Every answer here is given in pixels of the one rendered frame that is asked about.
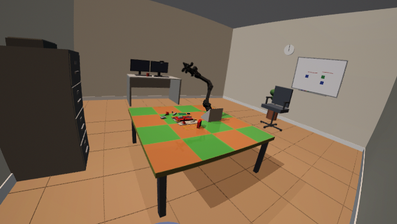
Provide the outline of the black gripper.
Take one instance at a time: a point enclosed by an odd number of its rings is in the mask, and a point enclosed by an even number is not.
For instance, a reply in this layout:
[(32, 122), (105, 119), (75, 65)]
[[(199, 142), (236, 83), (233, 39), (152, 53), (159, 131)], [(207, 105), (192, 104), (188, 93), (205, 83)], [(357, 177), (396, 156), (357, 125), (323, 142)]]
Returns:
[[(190, 67), (192, 67), (193, 66), (193, 62), (191, 62), (191, 64), (189, 65), (189, 64), (187, 64), (187, 63), (185, 63), (185, 62), (183, 62), (183, 64), (184, 64), (184, 68), (183, 68), (183, 70), (182, 71), (185, 71), (185, 70), (187, 70), (188, 69), (188, 67), (190, 68)], [(191, 69), (191, 68), (190, 68)], [(192, 71), (192, 69), (191, 70), (189, 70), (188, 72), (191, 72)]]

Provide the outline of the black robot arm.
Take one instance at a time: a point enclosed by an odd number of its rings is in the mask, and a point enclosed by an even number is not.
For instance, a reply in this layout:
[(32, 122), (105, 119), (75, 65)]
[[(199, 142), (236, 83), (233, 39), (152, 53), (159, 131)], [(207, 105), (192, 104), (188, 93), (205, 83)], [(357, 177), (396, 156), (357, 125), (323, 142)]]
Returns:
[[(185, 70), (185, 73), (187, 73), (187, 71), (189, 71), (189, 70), (191, 70), (191, 69), (188, 67), (188, 69)], [(209, 103), (209, 97), (210, 97), (213, 85), (212, 85), (210, 80), (208, 80), (207, 78), (203, 77), (197, 70), (198, 70), (198, 68), (196, 66), (194, 66), (192, 68), (192, 71), (189, 72), (189, 73), (191, 74), (191, 76), (194, 76), (197, 79), (201, 79), (202, 81), (206, 82), (207, 85), (208, 85), (208, 93), (206, 95), (206, 99), (203, 101), (203, 106), (206, 108), (206, 112), (207, 112), (208, 110), (212, 109), (211, 108), (211, 104)]]

